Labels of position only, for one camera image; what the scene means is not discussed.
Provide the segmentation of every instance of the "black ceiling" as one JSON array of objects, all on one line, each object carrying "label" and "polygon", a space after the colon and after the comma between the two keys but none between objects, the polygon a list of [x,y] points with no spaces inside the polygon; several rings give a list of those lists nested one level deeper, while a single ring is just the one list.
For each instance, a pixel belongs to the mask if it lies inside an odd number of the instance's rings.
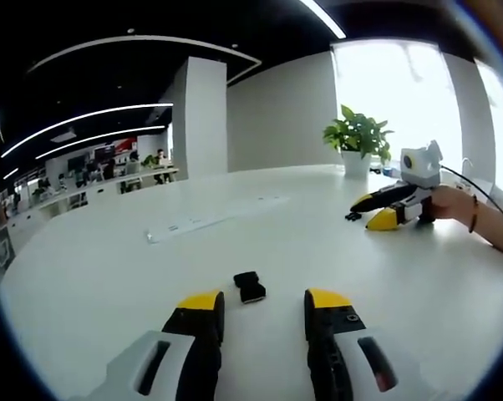
[{"label": "black ceiling", "polygon": [[[475,49],[449,17],[427,1],[318,0],[349,39],[396,37],[429,40],[471,58]],[[199,40],[262,61],[241,79],[309,54],[327,51],[337,39],[298,0],[213,0],[130,3],[127,8],[64,3],[60,9],[33,3],[0,12],[0,154],[19,140],[59,121],[101,109],[158,103],[175,71],[189,56],[227,63],[228,79],[253,62],[182,43],[106,43],[65,54],[33,69],[52,54],[90,41],[132,35]],[[67,124],[0,158],[2,177],[26,170],[34,157],[57,146],[49,140],[73,127],[78,140],[145,126],[152,109],[102,114]],[[168,110],[150,124],[171,121]]]}]

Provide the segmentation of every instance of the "white flower pot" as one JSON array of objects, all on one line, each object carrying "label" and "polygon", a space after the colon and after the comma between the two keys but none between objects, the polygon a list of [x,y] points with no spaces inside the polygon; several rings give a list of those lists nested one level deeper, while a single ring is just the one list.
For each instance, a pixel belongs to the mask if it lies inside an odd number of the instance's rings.
[{"label": "white flower pot", "polygon": [[370,153],[361,159],[361,152],[341,150],[344,163],[344,176],[358,180],[366,180],[370,169]]}]

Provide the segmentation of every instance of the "bracelet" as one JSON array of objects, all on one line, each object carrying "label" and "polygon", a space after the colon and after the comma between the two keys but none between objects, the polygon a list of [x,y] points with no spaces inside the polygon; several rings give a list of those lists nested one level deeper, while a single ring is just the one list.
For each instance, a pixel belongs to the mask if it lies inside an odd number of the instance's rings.
[{"label": "bracelet", "polygon": [[470,221],[469,232],[475,230],[476,222],[478,221],[478,198],[476,198],[476,195],[472,195],[472,200],[474,210],[472,212],[472,220]]}]

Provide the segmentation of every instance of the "human hand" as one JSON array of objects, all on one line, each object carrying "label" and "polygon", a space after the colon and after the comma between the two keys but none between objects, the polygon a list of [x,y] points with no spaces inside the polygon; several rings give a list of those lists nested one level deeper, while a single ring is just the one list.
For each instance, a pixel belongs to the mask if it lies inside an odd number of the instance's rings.
[{"label": "human hand", "polygon": [[462,190],[441,185],[432,191],[432,216],[466,222],[471,217],[472,199]]}]

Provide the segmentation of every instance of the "black cable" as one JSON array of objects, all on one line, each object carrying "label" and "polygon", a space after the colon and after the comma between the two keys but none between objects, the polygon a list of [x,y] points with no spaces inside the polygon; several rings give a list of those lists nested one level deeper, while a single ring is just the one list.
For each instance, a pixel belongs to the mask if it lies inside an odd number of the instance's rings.
[{"label": "black cable", "polygon": [[497,204],[497,203],[493,200],[493,198],[491,198],[491,197],[489,196],[489,194],[485,193],[485,191],[484,191],[484,190],[482,190],[482,189],[481,189],[481,188],[480,188],[477,184],[475,184],[474,182],[472,182],[471,180],[469,180],[469,179],[468,179],[467,177],[465,177],[464,175],[462,175],[462,174],[458,173],[457,171],[452,170],[450,167],[446,167],[445,165],[441,165],[441,168],[442,168],[442,169],[445,169],[445,170],[447,170],[447,171],[450,171],[450,172],[451,172],[451,173],[453,173],[453,174],[456,174],[458,177],[462,178],[463,180],[467,181],[469,184],[471,184],[472,186],[474,186],[474,187],[475,187],[477,190],[479,190],[482,194],[484,194],[485,196],[487,196],[487,199],[489,199],[489,200],[493,203],[493,205],[495,205],[495,206],[496,206],[496,208],[498,209],[498,211],[499,211],[500,213],[502,213],[502,215],[503,215],[503,210],[502,210],[502,208],[501,208],[500,206],[498,206],[498,204]]}]

